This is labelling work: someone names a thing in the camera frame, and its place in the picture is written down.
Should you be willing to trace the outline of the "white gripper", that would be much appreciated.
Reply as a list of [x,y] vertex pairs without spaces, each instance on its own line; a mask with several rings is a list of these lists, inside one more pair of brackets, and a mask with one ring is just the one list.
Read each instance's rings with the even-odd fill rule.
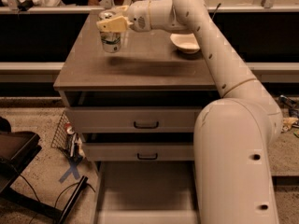
[[137,1],[128,6],[113,7],[110,11],[117,13],[126,13],[127,17],[119,16],[110,19],[100,20],[96,26],[100,32],[103,33],[123,33],[129,28],[137,32],[147,32],[151,30],[150,27],[150,1]]

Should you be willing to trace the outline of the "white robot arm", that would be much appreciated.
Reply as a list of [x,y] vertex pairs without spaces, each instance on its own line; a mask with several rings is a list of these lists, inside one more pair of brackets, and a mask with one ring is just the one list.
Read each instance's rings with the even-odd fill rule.
[[267,147],[280,135],[282,113],[210,18],[205,1],[138,1],[114,9],[97,27],[194,34],[220,95],[194,126],[201,224],[279,224]]

